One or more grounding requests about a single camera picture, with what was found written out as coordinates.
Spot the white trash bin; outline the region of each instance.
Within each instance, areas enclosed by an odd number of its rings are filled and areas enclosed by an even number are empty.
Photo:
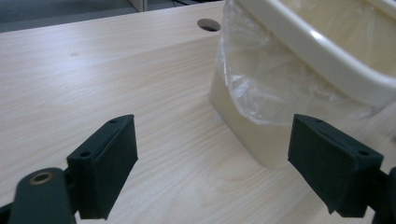
[[[396,6],[370,2],[227,0],[209,99],[262,165],[288,164],[294,114],[343,129],[396,101]]]

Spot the floor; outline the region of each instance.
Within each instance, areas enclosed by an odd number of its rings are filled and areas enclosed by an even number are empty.
[[[148,0],[148,10],[169,7],[183,5],[173,0]],[[0,0],[0,33],[130,13],[137,11],[128,0]]]

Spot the trash bin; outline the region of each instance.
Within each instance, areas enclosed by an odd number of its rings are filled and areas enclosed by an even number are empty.
[[[343,129],[396,101],[396,6],[377,5],[226,1],[209,99],[262,165],[288,164],[296,113]]]

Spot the plastic bag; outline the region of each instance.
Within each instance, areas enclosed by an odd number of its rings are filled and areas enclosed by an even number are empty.
[[[217,65],[239,113],[256,124],[291,125],[294,114],[365,119],[380,110],[330,85],[235,0],[224,7]]]

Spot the wooden table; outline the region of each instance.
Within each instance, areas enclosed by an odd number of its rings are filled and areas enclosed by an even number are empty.
[[[370,223],[329,215],[290,165],[261,167],[207,99],[223,2],[0,34],[0,204],[107,120],[135,114],[139,161],[107,222]],[[385,110],[354,132],[396,164]]]

